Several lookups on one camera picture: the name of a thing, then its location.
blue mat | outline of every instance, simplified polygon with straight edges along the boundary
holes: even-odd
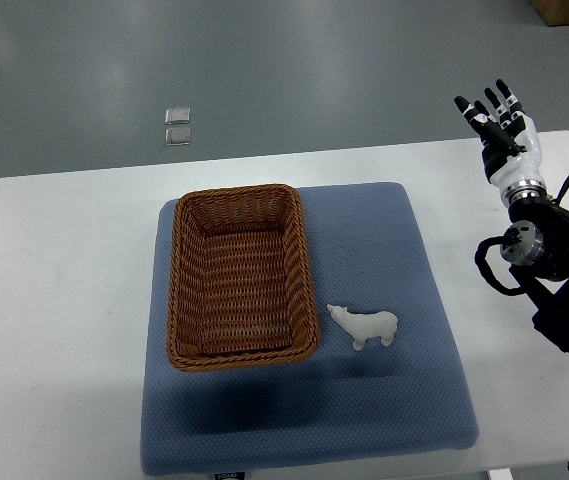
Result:
[[[422,239],[396,183],[300,188],[321,341],[302,363],[182,373],[165,353],[171,227],[160,212],[141,457],[147,475],[252,470],[470,448],[478,428]],[[360,352],[326,304],[388,310]]]

wicker basket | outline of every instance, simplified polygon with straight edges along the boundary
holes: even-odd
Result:
[[[308,358],[319,323],[298,193],[259,185],[184,195],[168,303],[166,351],[182,371]]]

robotic hand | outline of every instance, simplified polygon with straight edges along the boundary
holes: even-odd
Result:
[[[464,97],[455,104],[484,146],[482,159],[488,181],[496,186],[513,225],[504,235],[484,240],[475,254],[484,279],[504,295],[526,294],[538,308],[533,325],[563,352],[569,353],[569,211],[560,202],[569,188],[569,176],[557,198],[546,192],[539,173],[542,152],[533,120],[502,80],[496,82],[508,109],[489,88],[484,93],[496,110],[496,120],[479,101]],[[486,254],[500,245],[502,258],[519,287],[507,288],[493,275]],[[563,281],[551,293],[539,280]]]

